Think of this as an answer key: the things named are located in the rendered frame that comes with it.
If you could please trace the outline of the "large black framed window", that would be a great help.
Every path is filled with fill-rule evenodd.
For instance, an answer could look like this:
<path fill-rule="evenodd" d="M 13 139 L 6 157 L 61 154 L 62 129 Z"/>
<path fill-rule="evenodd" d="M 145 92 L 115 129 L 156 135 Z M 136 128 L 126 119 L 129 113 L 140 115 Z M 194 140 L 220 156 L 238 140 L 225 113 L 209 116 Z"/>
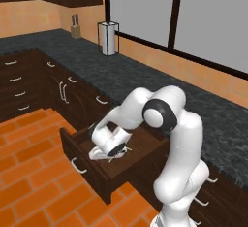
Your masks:
<path fill-rule="evenodd" d="M 119 34 L 248 81 L 248 0 L 105 0 Z"/>

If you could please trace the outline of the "dark wood open drawer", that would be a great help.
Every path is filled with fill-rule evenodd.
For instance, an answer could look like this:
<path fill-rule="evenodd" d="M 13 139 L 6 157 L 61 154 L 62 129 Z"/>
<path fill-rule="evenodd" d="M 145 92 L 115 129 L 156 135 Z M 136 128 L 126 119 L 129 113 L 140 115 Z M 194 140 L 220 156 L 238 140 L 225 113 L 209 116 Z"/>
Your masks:
<path fill-rule="evenodd" d="M 64 153 L 75 162 L 95 192 L 109 205 L 111 193 L 129 182 L 139 194 L 157 211 L 162 203 L 155 197 L 153 182 L 160 175 L 169 154 L 169 140 L 156 131 L 141 126 L 133 132 L 128 143 L 131 151 L 123 157 L 107 160 L 91 160 L 89 151 L 95 146 L 88 138 L 88 129 L 70 135 L 65 128 L 60 129 Z"/>

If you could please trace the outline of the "white paper towel roll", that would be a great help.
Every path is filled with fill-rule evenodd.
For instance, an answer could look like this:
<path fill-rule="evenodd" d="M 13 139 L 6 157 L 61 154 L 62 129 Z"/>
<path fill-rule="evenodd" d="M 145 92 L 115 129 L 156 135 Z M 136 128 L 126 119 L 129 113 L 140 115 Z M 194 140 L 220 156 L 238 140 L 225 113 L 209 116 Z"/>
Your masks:
<path fill-rule="evenodd" d="M 114 44 L 114 32 L 115 25 L 113 23 L 104 22 L 101 25 L 102 30 L 102 43 L 103 43 L 103 55 L 114 55 L 115 44 Z"/>

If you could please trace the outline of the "wooden knife block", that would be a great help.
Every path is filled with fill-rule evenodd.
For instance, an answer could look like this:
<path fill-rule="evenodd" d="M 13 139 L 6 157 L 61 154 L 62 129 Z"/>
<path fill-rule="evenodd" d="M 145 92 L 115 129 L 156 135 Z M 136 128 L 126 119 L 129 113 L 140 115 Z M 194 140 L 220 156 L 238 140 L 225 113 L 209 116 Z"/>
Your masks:
<path fill-rule="evenodd" d="M 79 39 L 81 37 L 78 14 L 72 15 L 71 34 L 74 39 Z"/>

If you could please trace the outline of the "dark wood drawer front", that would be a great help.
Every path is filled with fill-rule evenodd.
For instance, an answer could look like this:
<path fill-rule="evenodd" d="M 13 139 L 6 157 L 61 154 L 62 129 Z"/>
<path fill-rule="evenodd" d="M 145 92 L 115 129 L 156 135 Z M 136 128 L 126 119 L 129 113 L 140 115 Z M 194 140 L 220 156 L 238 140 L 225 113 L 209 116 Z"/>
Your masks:
<path fill-rule="evenodd" d="M 46 75 L 46 80 L 48 81 L 48 77 L 50 75 L 53 75 L 58 78 L 59 82 L 62 81 L 62 67 L 53 59 L 51 59 L 49 56 L 46 54 L 42 55 L 43 63 L 44 63 L 44 68 L 45 68 L 45 75 Z M 55 67 L 51 68 L 47 65 L 47 63 L 50 62 L 51 64 L 54 64 Z"/>
<path fill-rule="evenodd" d="M 103 94 L 98 89 L 88 86 L 85 92 L 86 98 L 88 100 L 88 106 L 95 114 L 105 114 L 107 113 L 112 107 L 115 106 L 115 103 L 105 94 Z M 102 101 L 108 101 L 106 105 L 102 105 L 96 101 L 96 96 L 100 96 Z"/>
<path fill-rule="evenodd" d="M 72 77 L 73 80 L 77 80 L 77 83 L 71 83 L 70 81 L 68 81 L 68 77 Z M 67 84 L 66 87 L 67 89 L 74 88 L 75 90 L 78 90 L 81 93 L 85 93 L 87 90 L 87 84 L 84 82 L 84 80 L 79 75 L 77 75 L 72 71 L 63 70 L 62 81 L 63 84 Z"/>

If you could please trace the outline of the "dark wood cupboard door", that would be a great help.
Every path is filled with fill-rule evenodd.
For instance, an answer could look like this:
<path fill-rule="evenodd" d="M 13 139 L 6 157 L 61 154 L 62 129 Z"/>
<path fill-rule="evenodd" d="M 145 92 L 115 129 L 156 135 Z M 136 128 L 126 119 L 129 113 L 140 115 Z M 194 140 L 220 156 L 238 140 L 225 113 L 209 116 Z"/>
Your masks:
<path fill-rule="evenodd" d="M 80 130 L 87 126 L 86 110 L 78 92 L 74 88 L 66 88 L 66 97 L 69 104 L 66 104 L 67 114 L 75 129 Z"/>
<path fill-rule="evenodd" d="M 50 75 L 48 77 L 48 86 L 51 96 L 52 108 L 62 114 L 64 110 L 64 101 L 61 99 L 60 96 L 58 78 L 53 75 Z"/>

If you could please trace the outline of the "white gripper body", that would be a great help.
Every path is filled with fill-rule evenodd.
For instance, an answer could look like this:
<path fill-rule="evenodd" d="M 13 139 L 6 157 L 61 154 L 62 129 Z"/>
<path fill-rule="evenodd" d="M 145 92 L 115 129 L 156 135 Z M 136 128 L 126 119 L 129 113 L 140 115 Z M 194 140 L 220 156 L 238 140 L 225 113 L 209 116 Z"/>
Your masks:
<path fill-rule="evenodd" d="M 104 154 L 97 146 L 90 150 L 88 156 L 91 160 L 109 160 L 109 157 Z"/>

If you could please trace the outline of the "dark wood drawer stack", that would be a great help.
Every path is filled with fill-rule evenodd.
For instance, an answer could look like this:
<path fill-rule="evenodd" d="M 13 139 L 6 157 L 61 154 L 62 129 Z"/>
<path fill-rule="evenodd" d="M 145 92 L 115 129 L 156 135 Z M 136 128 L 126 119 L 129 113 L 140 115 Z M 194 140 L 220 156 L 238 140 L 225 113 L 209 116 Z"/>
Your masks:
<path fill-rule="evenodd" d="M 235 185 L 212 164 L 208 168 L 209 177 L 217 181 L 207 181 L 202 186 L 197 198 L 208 205 L 193 202 L 190 216 L 201 222 L 199 227 L 248 227 L 248 191 Z"/>
<path fill-rule="evenodd" d="M 0 55 L 0 122 L 38 109 L 43 78 L 37 49 Z"/>

